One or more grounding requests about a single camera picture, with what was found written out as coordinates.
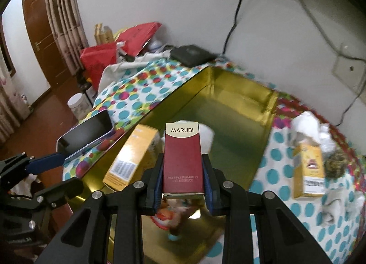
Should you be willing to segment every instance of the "wooden door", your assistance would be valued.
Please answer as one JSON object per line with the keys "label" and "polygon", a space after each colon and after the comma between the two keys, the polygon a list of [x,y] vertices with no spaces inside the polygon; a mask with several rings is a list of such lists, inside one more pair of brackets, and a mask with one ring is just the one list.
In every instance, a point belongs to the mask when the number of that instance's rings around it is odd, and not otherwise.
{"label": "wooden door", "polygon": [[23,0],[22,2],[25,25],[33,51],[51,88],[55,89],[64,83],[71,73],[63,62],[54,41],[46,2],[45,0]]}

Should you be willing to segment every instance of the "smartphone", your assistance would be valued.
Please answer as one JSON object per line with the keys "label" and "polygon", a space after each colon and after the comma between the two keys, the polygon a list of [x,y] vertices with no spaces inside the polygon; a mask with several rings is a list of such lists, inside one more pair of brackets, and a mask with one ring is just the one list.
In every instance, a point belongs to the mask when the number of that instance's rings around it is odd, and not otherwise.
{"label": "smartphone", "polygon": [[85,154],[89,149],[114,134],[113,124],[105,109],[62,135],[56,144],[56,151],[70,161]]}

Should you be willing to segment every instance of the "cardboard box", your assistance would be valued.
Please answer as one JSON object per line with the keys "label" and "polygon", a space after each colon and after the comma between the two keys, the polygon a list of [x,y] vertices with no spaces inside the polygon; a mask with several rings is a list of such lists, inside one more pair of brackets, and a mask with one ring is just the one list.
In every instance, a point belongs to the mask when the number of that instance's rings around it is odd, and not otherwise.
{"label": "cardboard box", "polygon": [[103,183],[113,190],[123,190],[140,180],[146,169],[155,166],[159,153],[161,138],[158,130],[137,125],[113,161]]}
{"label": "cardboard box", "polygon": [[103,27],[103,23],[95,25],[94,38],[97,45],[114,42],[113,32],[108,26]]}
{"label": "cardboard box", "polygon": [[167,123],[163,170],[166,198],[193,198],[203,194],[201,158],[198,123]]}
{"label": "cardboard box", "polygon": [[325,174],[320,147],[299,144],[293,156],[293,197],[323,196]]}

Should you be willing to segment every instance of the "wooden floor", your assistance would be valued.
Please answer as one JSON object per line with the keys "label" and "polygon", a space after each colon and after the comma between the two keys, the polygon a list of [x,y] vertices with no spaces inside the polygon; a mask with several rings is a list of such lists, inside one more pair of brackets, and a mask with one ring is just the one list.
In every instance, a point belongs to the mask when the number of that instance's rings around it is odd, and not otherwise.
{"label": "wooden floor", "polygon": [[[75,77],[71,77],[58,89],[51,91],[0,148],[0,159],[3,160],[22,152],[34,157],[54,153],[57,139],[77,123],[74,114],[67,106],[67,101],[78,92]],[[61,182],[62,167],[41,174],[40,179],[45,187]],[[71,210],[68,206],[53,211],[58,229],[63,226],[70,215]]]}

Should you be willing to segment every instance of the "white wall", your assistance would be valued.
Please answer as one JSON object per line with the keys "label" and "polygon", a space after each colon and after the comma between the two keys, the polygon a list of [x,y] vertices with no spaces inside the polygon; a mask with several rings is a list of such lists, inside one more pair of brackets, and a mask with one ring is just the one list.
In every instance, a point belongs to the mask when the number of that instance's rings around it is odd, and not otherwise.
{"label": "white wall", "polygon": [[[197,44],[221,52],[238,0],[78,0],[90,45],[94,24],[116,31],[159,21],[175,45]],[[334,44],[365,57],[366,20],[346,0],[304,0]],[[315,107],[332,123],[354,94],[331,73],[336,60],[297,0],[243,0],[227,55],[282,90]],[[366,107],[357,101],[341,131],[366,153]]]}
{"label": "white wall", "polygon": [[22,0],[11,0],[3,15],[5,41],[16,69],[12,77],[17,90],[24,93],[29,103],[50,88],[35,57],[25,27]]}

